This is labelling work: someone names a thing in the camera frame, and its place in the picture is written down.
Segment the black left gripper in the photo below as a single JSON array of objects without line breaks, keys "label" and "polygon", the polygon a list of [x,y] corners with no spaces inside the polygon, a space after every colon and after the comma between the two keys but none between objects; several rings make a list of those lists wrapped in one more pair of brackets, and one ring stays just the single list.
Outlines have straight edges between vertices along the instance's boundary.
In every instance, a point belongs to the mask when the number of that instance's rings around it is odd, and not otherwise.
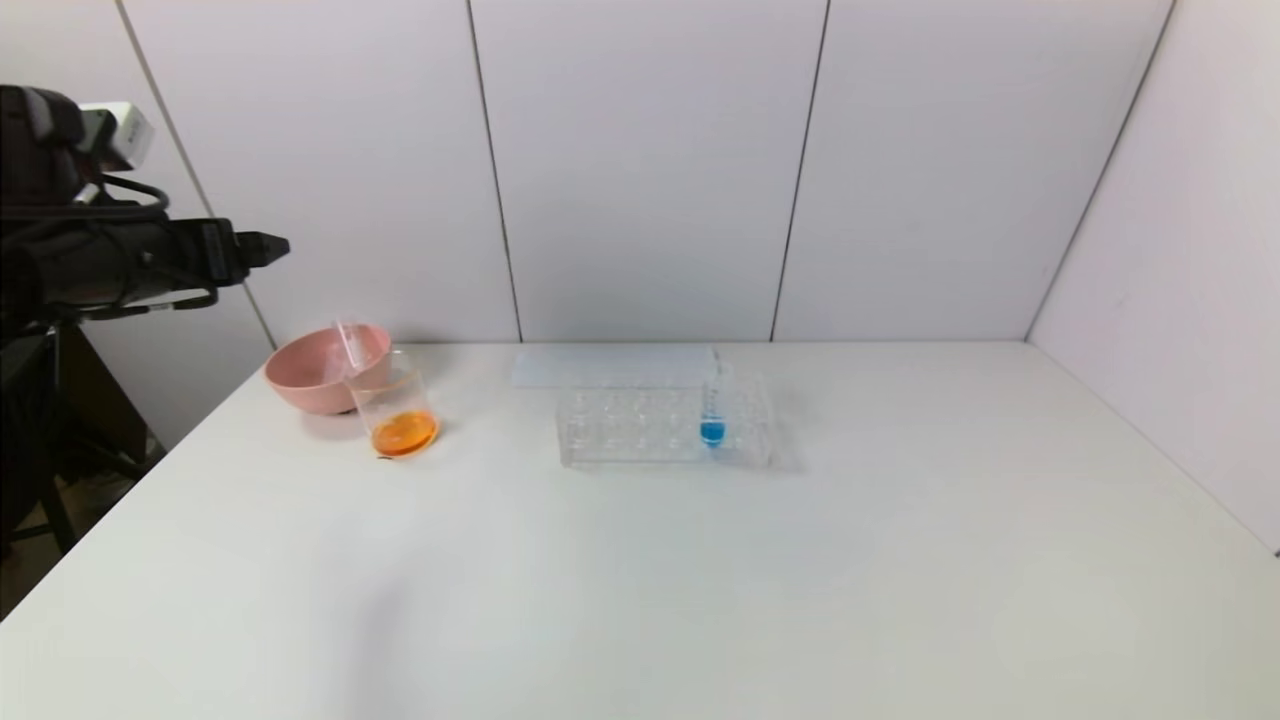
[{"label": "black left gripper", "polygon": [[104,233],[111,274],[101,302],[113,306],[173,293],[191,295],[177,306],[212,306],[220,290],[291,252],[287,238],[234,233],[228,220],[218,218],[111,223]]}]

